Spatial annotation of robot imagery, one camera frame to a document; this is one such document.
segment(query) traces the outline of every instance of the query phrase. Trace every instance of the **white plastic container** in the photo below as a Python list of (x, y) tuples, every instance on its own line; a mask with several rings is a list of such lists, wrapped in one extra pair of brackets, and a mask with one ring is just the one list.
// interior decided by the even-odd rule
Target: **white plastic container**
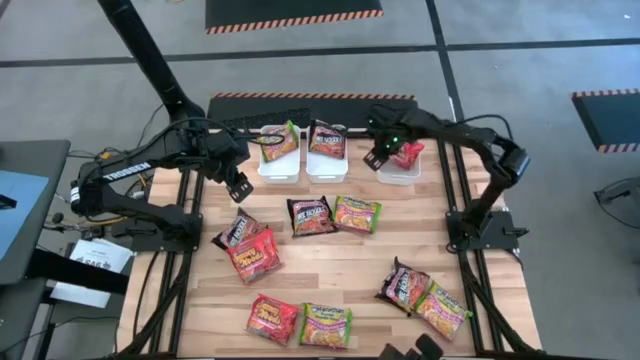
[(380, 170), (376, 172), (378, 181), (383, 184), (391, 185), (413, 185), (420, 177), (420, 174), (422, 174), (422, 168), (420, 166), (421, 156), (422, 153), (418, 154), (418, 158), (409, 170), (399, 167), (391, 160), (387, 161), (382, 165)]
[[(267, 125), (260, 129), (260, 133), (264, 134), (267, 130), (282, 125)], [(300, 128), (294, 125), (298, 137), (298, 148), (285, 156), (265, 162), (262, 153), (260, 154), (260, 166), (258, 166), (258, 175), (267, 184), (294, 184), (298, 182), (300, 177), (300, 148), (303, 146), (300, 140)]]
[(316, 154), (309, 151), (309, 133), (307, 131), (307, 174), (309, 181), (320, 184), (336, 184), (344, 181), (349, 171), (349, 153), (347, 138), (344, 139), (344, 158), (336, 159), (330, 156)]

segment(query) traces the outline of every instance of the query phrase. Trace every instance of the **wooden table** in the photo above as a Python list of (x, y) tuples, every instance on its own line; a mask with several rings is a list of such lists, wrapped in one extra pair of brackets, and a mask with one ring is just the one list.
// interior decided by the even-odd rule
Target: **wooden table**
[[(247, 174), (255, 190), (241, 205), (258, 221), (274, 229), (285, 266), (251, 286), (242, 285), (227, 254), (210, 243), (211, 238), (235, 218), (238, 205), (221, 185), (206, 181), (201, 207), (204, 233), (201, 247), (193, 256), (178, 356), (378, 356), (386, 343), (392, 343), (403, 352), (408, 350), (422, 333), (435, 339), (447, 355), (472, 355), (473, 341), (468, 322), (455, 340), (448, 342), (430, 325), (416, 318), (407, 319), (397, 308), (373, 297), (397, 255), (401, 262), (430, 274), (464, 303), (458, 259), (445, 250), (448, 234), (444, 214), (448, 204), (436, 142), (429, 140), (424, 144), (422, 175), (413, 186), (378, 183), (375, 173), (362, 161), (372, 146), (367, 140), (349, 141), (349, 173), (341, 184), (310, 184), (303, 161), (297, 184), (267, 185), (257, 174), (259, 149), (254, 146), (251, 149), (253, 156), (242, 164), (241, 171)], [(472, 195), (476, 197), (486, 186), (488, 174), (475, 153), (463, 149), (463, 154)], [(463, 204), (451, 153), (449, 159), (458, 204)], [(158, 205), (174, 203), (179, 180), (177, 171), (157, 170), (151, 202)], [(191, 176), (191, 186), (194, 182), (195, 176)], [(361, 236), (343, 231), (292, 239), (286, 199), (318, 199), (322, 195), (327, 196), (330, 204), (336, 195), (352, 195), (382, 203), (376, 233)], [(505, 251), (485, 251), (485, 256), (496, 305), (522, 338), (539, 348), (520, 265)], [(150, 259), (150, 254), (138, 255), (133, 265), (118, 330), (121, 347), (132, 338), (133, 316)], [(161, 254), (142, 302), (140, 328), (155, 309), (163, 263), (164, 255)], [(314, 302), (350, 307), (354, 318), (349, 350), (335, 352), (299, 347), (295, 340), (282, 348), (247, 335), (245, 326), (250, 306), (258, 293), (291, 304)], [(170, 308), (164, 322), (161, 350), (168, 346), (172, 316), (173, 309)], [(476, 316), (480, 317), (485, 348), (490, 348), (484, 311), (479, 310)]]

